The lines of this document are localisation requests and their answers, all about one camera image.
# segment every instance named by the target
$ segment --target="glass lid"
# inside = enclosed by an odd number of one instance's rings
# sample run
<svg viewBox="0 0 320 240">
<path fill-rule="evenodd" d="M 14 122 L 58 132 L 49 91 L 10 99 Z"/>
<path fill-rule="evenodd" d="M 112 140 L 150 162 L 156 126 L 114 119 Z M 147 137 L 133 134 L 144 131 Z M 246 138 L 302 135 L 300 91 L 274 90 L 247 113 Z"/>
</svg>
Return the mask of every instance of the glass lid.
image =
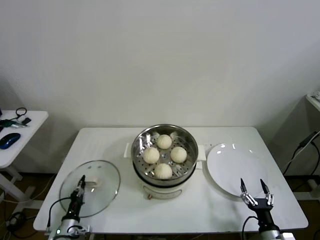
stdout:
<svg viewBox="0 0 320 240">
<path fill-rule="evenodd" d="M 81 177 L 85 175 L 84 204 L 80 210 L 80 218 L 87 218 L 104 210 L 118 194 L 120 173 L 117 167 L 105 160 L 86 162 L 72 172 L 63 181 L 59 197 L 70 197 Z M 70 201 L 61 201 L 62 208 L 67 211 Z"/>
</svg>

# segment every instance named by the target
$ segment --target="cooker handle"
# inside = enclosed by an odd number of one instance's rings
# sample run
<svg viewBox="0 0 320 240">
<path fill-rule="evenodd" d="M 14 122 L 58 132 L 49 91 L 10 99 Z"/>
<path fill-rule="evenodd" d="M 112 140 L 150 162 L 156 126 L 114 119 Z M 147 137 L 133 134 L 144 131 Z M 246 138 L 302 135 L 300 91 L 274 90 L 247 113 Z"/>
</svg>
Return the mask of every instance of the cooker handle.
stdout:
<svg viewBox="0 0 320 240">
<path fill-rule="evenodd" d="M 126 146 L 125 146 L 125 150 L 124 150 L 124 154 L 123 154 L 123 157 L 125 159 L 130 159 L 131 158 L 131 146 L 132 146 L 131 143 L 127 143 Z"/>
<path fill-rule="evenodd" d="M 198 158 L 195 169 L 202 169 L 203 161 L 207 161 L 206 148 L 204 145 L 198 145 Z"/>
</svg>

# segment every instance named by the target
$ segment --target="floor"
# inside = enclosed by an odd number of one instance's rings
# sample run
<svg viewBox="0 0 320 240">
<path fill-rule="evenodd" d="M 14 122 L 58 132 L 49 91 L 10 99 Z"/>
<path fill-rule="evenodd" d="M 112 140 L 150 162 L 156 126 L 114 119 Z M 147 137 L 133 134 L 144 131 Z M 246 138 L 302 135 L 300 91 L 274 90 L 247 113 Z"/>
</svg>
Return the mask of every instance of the floor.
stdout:
<svg viewBox="0 0 320 240">
<path fill-rule="evenodd" d="M 10 179 L 9 175 L 3 173 L 8 179 Z M 47 185 L 48 181 L 51 179 L 51 175 L 47 174 L 23 174 L 23 180 L 17 181 L 15 185 L 25 191 L 28 186 L 36 186 L 36 191 L 33 193 L 33 196 L 38 195 L 44 187 Z M 303 184 L 305 180 L 303 178 L 288 178 L 288 184 L 291 189 L 296 188 L 297 186 Z M 44 200 L 46 194 L 49 191 L 49 187 L 40 195 L 37 199 Z M 299 187 L 296 192 L 306 192 L 310 191 L 310 188 L 307 184 Z M 7 200 L 14 201 L 14 199 L 7 195 Z M 320 203 L 318 201 L 299 201 L 301 208 L 303 209 L 306 217 L 309 221 L 309 226 L 305 229 L 292 231 L 295 238 L 297 240 L 312 240 L 314 233 L 320 229 Z M 6 234 L 7 230 L 5 225 L 1 225 L 4 222 L 4 216 L 8 218 L 12 211 L 15 209 L 16 204 L 14 203 L 4 203 L 0 204 L 0 240 L 19 240 L 19 238 Z M 25 209 L 24 213 L 27 217 L 33 217 L 37 215 L 37 210 Z M 26 222 L 26 224 L 19 229 L 15 234 L 18 237 L 26 237 L 32 233 L 34 233 L 33 229 L 33 219 L 30 219 Z M 35 235 L 28 238 L 29 240 L 46 240 L 47 236 L 44 236 L 43 232 L 38 232 Z M 185 235 L 185 234 L 177 234 L 177 235 L 158 235 L 158 236 L 131 236 L 131 235 L 106 235 L 105 238 L 103 235 L 96 235 L 96 240 L 241 240 L 239 233 L 229 233 L 229 234 L 203 234 L 203 235 Z M 317 235 L 315 239 L 320 240 L 320 233 Z"/>
</svg>

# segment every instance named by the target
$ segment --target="white wall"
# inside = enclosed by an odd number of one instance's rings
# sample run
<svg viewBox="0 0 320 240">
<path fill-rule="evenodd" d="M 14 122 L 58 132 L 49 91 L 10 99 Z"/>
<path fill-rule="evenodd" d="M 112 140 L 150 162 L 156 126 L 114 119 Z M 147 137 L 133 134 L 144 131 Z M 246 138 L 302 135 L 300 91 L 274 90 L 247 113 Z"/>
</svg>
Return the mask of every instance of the white wall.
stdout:
<svg viewBox="0 0 320 240">
<path fill-rule="evenodd" d="M 49 112 L 15 164 L 54 172 L 82 127 L 164 122 L 255 126 L 282 164 L 319 117 L 303 100 L 320 88 L 319 9 L 300 0 L 2 0 L 0 104 Z"/>
</svg>

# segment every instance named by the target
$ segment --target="steamed bun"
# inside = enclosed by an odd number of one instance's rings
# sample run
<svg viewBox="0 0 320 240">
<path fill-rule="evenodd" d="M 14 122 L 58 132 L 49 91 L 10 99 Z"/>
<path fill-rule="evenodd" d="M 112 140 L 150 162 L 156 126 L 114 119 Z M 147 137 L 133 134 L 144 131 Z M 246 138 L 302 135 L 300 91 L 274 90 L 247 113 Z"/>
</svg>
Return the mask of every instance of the steamed bun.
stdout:
<svg viewBox="0 0 320 240">
<path fill-rule="evenodd" d="M 160 153 L 158 149 L 154 147 L 148 147 L 146 150 L 144 150 L 143 153 L 143 160 L 147 164 L 155 164 L 160 158 Z"/>
<path fill-rule="evenodd" d="M 172 177 L 172 169 L 168 164 L 161 163 L 156 166 L 154 175 L 158 179 L 169 179 Z"/>
<path fill-rule="evenodd" d="M 176 146 L 172 149 L 170 157 L 175 163 L 181 164 L 187 159 L 187 151 L 183 147 Z"/>
<path fill-rule="evenodd" d="M 168 149 L 172 144 L 172 139 L 168 135 L 160 135 L 156 140 L 156 145 L 161 149 Z"/>
</svg>

